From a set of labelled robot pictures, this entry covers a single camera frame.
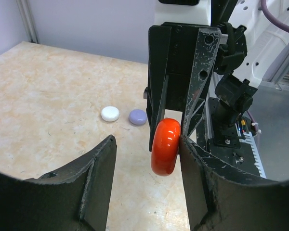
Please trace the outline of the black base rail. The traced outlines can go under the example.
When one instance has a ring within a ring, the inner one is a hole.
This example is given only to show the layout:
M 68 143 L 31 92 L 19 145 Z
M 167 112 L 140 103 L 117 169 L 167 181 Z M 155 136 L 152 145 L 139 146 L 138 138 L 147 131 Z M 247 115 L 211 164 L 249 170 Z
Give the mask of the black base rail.
M 249 174 L 254 175 L 256 168 L 252 167 L 252 153 L 248 144 L 241 144 L 237 133 L 236 123 L 242 119 L 241 116 L 231 127 L 222 126 L 217 121 L 225 115 L 219 99 L 208 98 L 205 101 L 203 118 L 196 127 L 197 144 L 223 162 Z

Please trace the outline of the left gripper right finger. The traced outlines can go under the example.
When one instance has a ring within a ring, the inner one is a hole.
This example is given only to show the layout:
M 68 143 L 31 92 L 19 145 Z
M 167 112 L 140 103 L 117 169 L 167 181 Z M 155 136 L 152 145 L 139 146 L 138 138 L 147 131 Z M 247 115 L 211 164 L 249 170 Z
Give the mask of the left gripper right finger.
M 190 230 L 289 231 L 289 180 L 242 171 L 184 135 L 179 155 Z

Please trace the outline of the white earbud charging case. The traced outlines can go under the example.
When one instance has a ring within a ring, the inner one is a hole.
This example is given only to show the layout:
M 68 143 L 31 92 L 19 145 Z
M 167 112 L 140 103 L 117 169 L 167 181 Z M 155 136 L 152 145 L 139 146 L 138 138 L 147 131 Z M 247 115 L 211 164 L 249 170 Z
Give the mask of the white earbud charging case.
M 114 106 L 106 106 L 101 110 L 101 118 L 106 122 L 114 122 L 119 116 L 119 109 Z

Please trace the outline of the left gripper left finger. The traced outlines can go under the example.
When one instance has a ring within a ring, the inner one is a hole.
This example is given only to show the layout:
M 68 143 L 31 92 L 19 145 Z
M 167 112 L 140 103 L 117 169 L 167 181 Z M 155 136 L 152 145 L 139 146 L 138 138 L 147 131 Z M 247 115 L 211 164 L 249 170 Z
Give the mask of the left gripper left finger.
M 104 231 L 116 154 L 109 135 L 38 179 L 0 173 L 0 231 Z

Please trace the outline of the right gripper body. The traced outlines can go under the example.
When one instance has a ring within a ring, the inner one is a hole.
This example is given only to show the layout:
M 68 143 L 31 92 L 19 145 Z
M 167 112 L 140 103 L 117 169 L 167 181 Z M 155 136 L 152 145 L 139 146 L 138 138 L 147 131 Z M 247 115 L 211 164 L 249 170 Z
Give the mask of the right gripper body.
M 203 26 L 193 24 L 179 24 L 165 22 L 171 26 L 171 40 L 166 75 L 168 77 L 168 88 L 166 95 L 166 109 L 183 111 L 186 105 L 187 91 L 189 87 L 192 62 L 196 48 L 198 30 Z

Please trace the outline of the purple earbud case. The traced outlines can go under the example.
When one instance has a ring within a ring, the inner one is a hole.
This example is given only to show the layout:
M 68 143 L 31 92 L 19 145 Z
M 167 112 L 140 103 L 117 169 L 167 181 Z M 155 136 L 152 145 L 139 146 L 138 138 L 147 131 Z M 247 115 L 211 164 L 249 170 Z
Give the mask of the purple earbud case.
M 129 114 L 129 121 L 137 126 L 144 125 L 147 121 L 146 112 L 141 109 L 134 109 Z

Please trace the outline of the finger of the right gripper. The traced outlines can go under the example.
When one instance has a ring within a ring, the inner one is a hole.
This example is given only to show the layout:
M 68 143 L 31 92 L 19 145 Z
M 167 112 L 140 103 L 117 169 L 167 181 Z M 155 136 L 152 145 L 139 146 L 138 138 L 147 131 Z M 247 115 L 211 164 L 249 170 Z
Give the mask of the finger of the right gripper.
M 153 150 L 153 139 L 159 122 L 164 118 L 168 77 L 166 75 L 170 24 L 151 26 L 148 33 L 148 118 L 150 125 L 149 151 Z
M 217 27 L 198 30 L 192 62 L 186 105 L 182 118 L 182 135 L 190 136 L 203 118 L 206 101 L 205 89 L 215 63 L 222 33 Z

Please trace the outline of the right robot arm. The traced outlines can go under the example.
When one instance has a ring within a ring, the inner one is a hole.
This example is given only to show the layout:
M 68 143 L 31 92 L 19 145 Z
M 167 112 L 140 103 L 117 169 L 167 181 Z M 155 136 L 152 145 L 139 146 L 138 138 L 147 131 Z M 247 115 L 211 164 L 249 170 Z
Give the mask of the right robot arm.
M 211 76 L 219 99 L 212 117 L 215 141 L 252 104 L 269 66 L 289 44 L 289 0 L 158 0 L 148 31 L 147 116 L 153 138 L 165 110 L 182 112 L 189 136 L 204 116 Z

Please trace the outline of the orange earbud case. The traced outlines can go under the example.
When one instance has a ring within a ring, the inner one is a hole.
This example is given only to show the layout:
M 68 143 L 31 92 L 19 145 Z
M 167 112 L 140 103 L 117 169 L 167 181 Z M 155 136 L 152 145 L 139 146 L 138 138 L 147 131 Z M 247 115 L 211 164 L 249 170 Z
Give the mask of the orange earbud case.
M 151 152 L 151 169 L 156 175 L 165 177 L 174 171 L 180 134 L 181 126 L 177 120 L 165 118 L 159 122 Z

